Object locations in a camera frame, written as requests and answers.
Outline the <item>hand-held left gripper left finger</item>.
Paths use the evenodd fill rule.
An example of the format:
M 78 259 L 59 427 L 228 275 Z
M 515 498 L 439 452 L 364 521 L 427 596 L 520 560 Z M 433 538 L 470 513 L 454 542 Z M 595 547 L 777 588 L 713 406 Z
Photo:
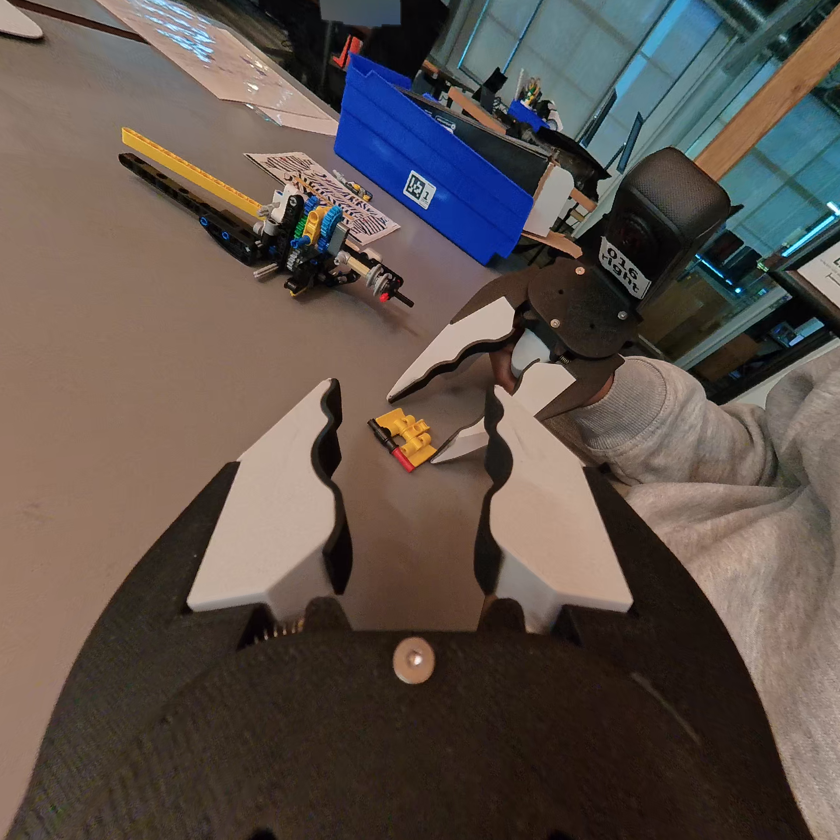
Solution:
M 186 603 L 191 611 L 264 605 L 302 614 L 340 596 L 353 548 L 340 488 L 340 383 L 318 383 L 237 460 Z

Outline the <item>lego technic chassis assembly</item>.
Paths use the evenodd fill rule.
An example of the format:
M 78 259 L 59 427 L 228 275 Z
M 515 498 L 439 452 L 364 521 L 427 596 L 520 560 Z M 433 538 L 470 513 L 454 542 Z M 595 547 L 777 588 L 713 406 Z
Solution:
M 350 236 L 339 206 L 321 205 L 295 185 L 277 184 L 260 203 L 142 134 L 122 128 L 127 151 L 120 164 L 155 191 L 187 211 L 217 245 L 266 282 L 284 276 L 295 298 L 317 288 L 360 282 L 382 302 L 414 302 L 404 279 L 372 248 Z M 352 192 L 371 203 L 371 194 L 332 171 Z

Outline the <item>person's grey sweatshirt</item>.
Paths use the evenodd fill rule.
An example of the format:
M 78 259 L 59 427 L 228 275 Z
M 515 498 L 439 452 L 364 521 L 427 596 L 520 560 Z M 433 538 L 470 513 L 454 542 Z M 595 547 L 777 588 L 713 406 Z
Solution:
M 838 838 L 838 350 L 766 398 L 773 486 L 652 484 L 628 500 L 715 606 L 812 833 Z

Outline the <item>white flat object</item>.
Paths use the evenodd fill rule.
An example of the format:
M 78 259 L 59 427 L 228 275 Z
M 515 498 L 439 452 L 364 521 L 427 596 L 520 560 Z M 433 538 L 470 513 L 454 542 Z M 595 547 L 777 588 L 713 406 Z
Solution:
M 1 1 L 1 35 L 22 40 L 40 41 L 42 28 L 9 1 Z

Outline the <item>blue plastic bin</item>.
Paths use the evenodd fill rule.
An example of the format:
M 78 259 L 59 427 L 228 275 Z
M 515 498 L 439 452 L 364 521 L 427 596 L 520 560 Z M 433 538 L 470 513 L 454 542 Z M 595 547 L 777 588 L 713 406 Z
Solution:
M 480 264 L 507 258 L 532 195 L 409 96 L 411 80 L 350 56 L 334 151 Z

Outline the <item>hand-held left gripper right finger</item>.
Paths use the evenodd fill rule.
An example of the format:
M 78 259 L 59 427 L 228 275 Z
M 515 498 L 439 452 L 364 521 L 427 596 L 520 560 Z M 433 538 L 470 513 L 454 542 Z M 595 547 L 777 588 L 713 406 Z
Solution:
M 634 598 L 576 455 L 499 386 L 487 394 L 474 572 L 516 602 L 526 631 L 549 633 L 566 606 L 624 615 Z

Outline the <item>wooden beam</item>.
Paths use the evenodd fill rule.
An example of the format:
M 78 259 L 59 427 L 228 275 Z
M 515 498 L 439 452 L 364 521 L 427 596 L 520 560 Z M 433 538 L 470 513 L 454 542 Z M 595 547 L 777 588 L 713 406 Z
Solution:
M 696 164 L 719 182 L 839 61 L 839 7 L 698 154 Z

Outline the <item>yellow lego connector piece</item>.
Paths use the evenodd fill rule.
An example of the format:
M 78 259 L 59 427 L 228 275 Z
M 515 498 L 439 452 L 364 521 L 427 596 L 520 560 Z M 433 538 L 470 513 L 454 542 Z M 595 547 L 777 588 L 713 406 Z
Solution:
M 430 426 L 423 419 L 405 414 L 402 408 L 371 418 L 367 425 L 377 441 L 408 473 L 437 453 Z

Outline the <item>person's right hand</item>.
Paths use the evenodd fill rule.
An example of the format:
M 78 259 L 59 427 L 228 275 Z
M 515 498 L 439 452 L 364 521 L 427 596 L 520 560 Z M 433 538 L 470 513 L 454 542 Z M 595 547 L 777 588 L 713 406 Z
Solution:
M 521 372 L 512 366 L 515 346 L 515 343 L 507 343 L 498 350 L 488 353 L 494 382 L 511 395 L 517 390 L 521 378 Z

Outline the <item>white laminated sheet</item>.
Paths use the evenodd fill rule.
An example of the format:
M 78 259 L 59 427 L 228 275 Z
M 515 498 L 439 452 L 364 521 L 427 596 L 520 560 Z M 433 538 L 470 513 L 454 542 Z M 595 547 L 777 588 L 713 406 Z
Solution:
M 250 46 L 182 3 L 100 1 L 100 5 L 216 98 L 258 109 L 283 127 L 336 135 L 339 124 L 334 117 Z

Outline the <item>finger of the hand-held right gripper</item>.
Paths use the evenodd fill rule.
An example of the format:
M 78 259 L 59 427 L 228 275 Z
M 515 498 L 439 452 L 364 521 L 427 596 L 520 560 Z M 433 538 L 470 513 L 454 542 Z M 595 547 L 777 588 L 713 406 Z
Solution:
M 498 350 L 515 333 L 515 308 L 499 298 L 446 325 L 402 373 L 387 394 L 387 402 L 422 390 L 438 375 L 455 371 L 468 357 Z
M 562 364 L 533 361 L 521 373 L 512 397 L 532 416 L 546 408 L 576 383 L 572 373 Z M 432 457 L 432 463 L 454 460 L 487 446 L 489 440 L 484 418 L 463 427 L 451 436 Z

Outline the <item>person's right forearm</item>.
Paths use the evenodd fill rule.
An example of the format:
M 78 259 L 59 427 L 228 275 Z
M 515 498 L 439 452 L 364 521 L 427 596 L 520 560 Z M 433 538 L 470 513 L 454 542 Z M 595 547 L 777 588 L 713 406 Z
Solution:
M 775 485 L 766 417 L 755 405 L 715 404 L 690 374 L 642 357 L 627 359 L 598 400 L 568 415 L 590 456 L 629 487 Z

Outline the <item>striped sticker sheet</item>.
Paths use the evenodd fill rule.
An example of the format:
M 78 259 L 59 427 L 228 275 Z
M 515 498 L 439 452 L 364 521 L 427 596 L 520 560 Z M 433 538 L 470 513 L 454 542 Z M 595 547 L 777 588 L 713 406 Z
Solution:
M 400 227 L 307 154 L 245 153 L 244 157 L 278 184 L 284 186 L 291 183 L 303 193 L 317 197 L 321 205 L 340 207 L 343 221 L 349 226 L 350 236 L 362 247 L 371 245 Z

